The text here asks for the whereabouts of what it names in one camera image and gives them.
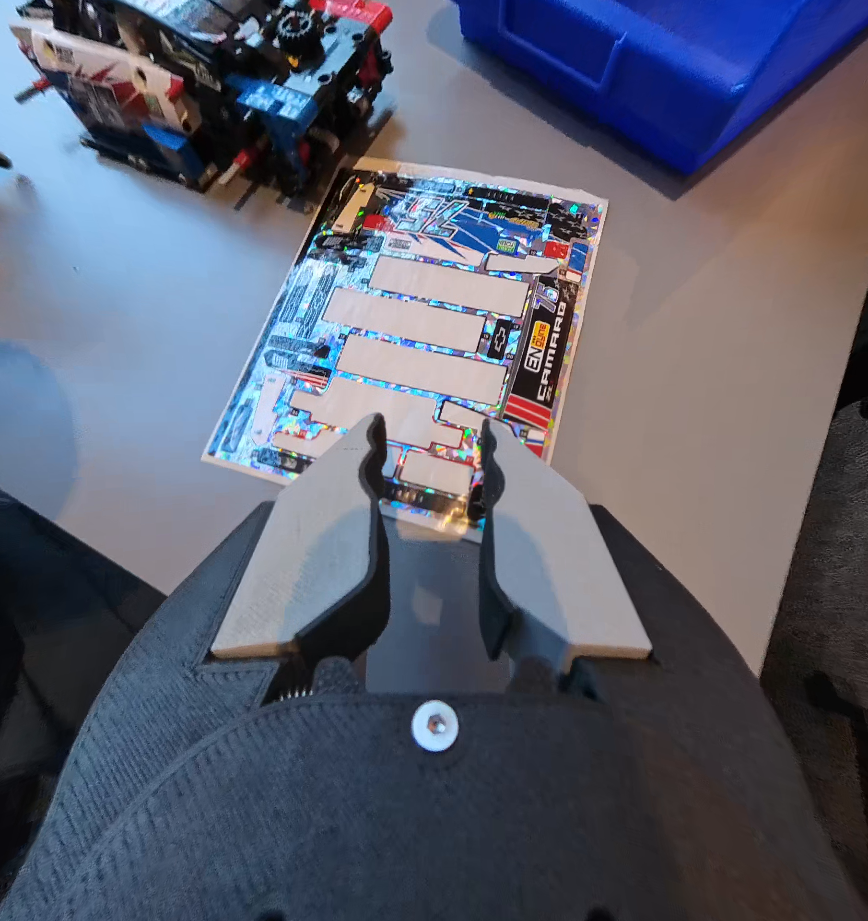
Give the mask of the blue plastic bin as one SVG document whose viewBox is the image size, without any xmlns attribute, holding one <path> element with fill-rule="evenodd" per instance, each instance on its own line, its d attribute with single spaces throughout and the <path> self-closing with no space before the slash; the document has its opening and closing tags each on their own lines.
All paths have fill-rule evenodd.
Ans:
<svg viewBox="0 0 868 921">
<path fill-rule="evenodd" d="M 868 1 L 462 1 L 465 40 L 689 175 L 868 29 Z"/>
</svg>

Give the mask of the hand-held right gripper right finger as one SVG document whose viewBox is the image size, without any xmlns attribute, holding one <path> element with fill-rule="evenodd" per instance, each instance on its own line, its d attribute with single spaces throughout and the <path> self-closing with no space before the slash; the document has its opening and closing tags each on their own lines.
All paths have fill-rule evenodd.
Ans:
<svg viewBox="0 0 868 921">
<path fill-rule="evenodd" d="M 481 432 L 479 629 L 491 661 L 646 661 L 653 646 L 584 495 L 505 426 Z"/>
</svg>

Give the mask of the toy brick race car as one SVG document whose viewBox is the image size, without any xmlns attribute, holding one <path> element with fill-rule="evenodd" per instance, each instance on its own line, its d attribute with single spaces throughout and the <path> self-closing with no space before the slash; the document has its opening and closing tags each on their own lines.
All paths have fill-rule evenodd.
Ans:
<svg viewBox="0 0 868 921">
<path fill-rule="evenodd" d="M 371 1 L 27 2 L 10 25 L 82 146 L 206 191 L 244 177 L 294 198 L 367 126 L 393 21 Z"/>
</svg>

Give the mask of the grey desk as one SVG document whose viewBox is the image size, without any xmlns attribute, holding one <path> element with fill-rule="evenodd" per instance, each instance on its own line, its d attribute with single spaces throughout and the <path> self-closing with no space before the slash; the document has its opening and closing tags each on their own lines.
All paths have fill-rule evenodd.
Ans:
<svg viewBox="0 0 868 921">
<path fill-rule="evenodd" d="M 275 487 L 200 457 L 309 225 L 104 163 L 0 2 L 0 488 L 169 593 Z M 371 155 L 609 201 L 553 465 L 758 672 L 868 289 L 868 36 L 682 182 L 394 2 Z"/>
</svg>

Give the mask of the holographic sticker sheet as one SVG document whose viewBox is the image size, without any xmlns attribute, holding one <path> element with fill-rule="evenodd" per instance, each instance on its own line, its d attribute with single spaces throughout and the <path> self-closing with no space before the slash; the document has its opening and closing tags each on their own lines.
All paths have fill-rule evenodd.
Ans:
<svg viewBox="0 0 868 921">
<path fill-rule="evenodd" d="M 285 486 L 379 413 L 383 514 L 479 543 L 483 425 L 551 461 L 608 206 L 469 170 L 342 167 L 201 461 Z"/>
</svg>

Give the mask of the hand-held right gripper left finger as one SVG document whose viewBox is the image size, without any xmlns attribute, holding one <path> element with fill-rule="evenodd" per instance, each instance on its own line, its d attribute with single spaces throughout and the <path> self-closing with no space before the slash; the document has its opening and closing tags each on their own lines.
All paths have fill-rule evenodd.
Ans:
<svg viewBox="0 0 868 921">
<path fill-rule="evenodd" d="M 391 612 L 380 502 L 384 417 L 371 413 L 279 493 L 210 652 L 218 660 L 358 660 Z"/>
</svg>

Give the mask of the person's dark clothing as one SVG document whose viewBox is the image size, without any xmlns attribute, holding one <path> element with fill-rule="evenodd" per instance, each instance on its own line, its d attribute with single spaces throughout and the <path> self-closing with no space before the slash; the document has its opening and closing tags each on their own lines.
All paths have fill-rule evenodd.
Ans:
<svg viewBox="0 0 868 921">
<path fill-rule="evenodd" d="M 0 490 L 0 903 L 95 697 L 164 600 Z"/>
</svg>

